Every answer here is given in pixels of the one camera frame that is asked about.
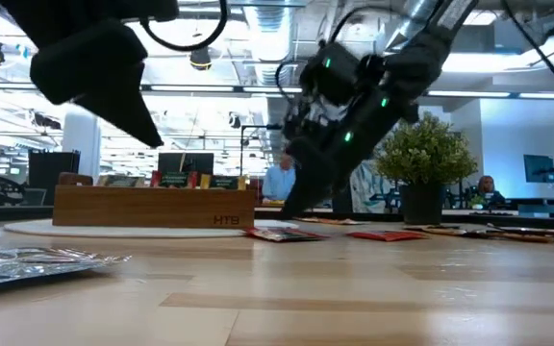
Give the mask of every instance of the wooden box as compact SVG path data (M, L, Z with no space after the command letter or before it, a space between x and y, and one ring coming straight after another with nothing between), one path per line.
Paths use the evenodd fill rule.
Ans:
M58 185L53 225L245 229L253 191Z

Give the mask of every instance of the light wood tabletop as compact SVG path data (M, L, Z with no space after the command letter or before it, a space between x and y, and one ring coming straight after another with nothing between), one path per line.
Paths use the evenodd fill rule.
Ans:
M16 235L0 248L133 258L0 289L0 346L554 346L554 244L343 236L396 224L301 224L333 238Z

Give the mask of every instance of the ceiling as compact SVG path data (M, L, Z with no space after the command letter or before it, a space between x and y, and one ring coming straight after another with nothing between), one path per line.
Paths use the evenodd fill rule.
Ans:
M345 0L290 0L293 7L284 7L284 2L275 0L269 3L278 5L276 7L240 6L262 4L263 1L230 1L231 20L210 48L212 67L209 71L193 69L188 54L165 49L149 38L137 23L128 24L149 52L142 82L146 85L269 85L280 60L305 60L312 56L317 49L316 42L328 36L337 19L363 4ZM538 38L554 26L554 0L511 0L510 3L517 9L519 18L527 23L528 30ZM205 36L216 24L216 9L210 4L180 2L182 18L152 23L152 28L159 37L176 44L193 43L199 39L194 34ZM373 4L398 9L403 8L404 1L375 1ZM479 9L491 10L496 19L488 25L464 27L455 41L453 55L444 66L444 73L431 89L554 91L554 78L533 61L535 57L526 55L530 47L517 34L513 24L503 17L499 1L483 0ZM354 54L362 56L372 52L379 41L390 36L401 24L396 15L364 12L343 28L339 39ZM6 57L0 67L0 82L30 83L29 66L37 51L34 44L18 27L2 18L0 42L4 44L2 51ZM545 49L554 52L550 43ZM532 59L531 63L514 72L513 67L519 66L525 58ZM295 67L286 71L282 83L295 86L300 69ZM261 94L252 97L217 96L145 93L143 97L164 137L165 146L150 150L103 122L103 171L148 174L157 165L159 151L187 150L214 152L217 172L238 174L240 129L229 125L230 118L236 116L243 125L278 123L286 110L286 102ZM424 98L421 103L442 106L445 111L458 105L458 101L451 98ZM36 113L64 126L67 111L66 106L53 106L34 90L0 90L0 161L25 161L22 158L27 148L58 148L63 132L39 126ZM281 135L248 130L245 137L250 140L243 148L243 171L263 174L273 161L278 160L283 146Z

